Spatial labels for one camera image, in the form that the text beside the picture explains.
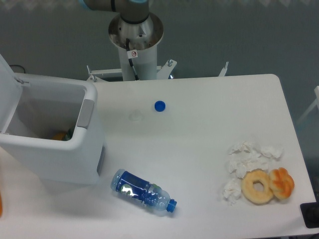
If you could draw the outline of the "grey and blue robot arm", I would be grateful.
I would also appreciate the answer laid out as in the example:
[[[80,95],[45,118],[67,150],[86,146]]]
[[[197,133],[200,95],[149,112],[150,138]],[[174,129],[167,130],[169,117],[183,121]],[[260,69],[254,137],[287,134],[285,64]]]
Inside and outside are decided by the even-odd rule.
[[[139,24],[150,14],[148,0],[80,0],[84,7],[96,11],[118,12],[127,23]]]

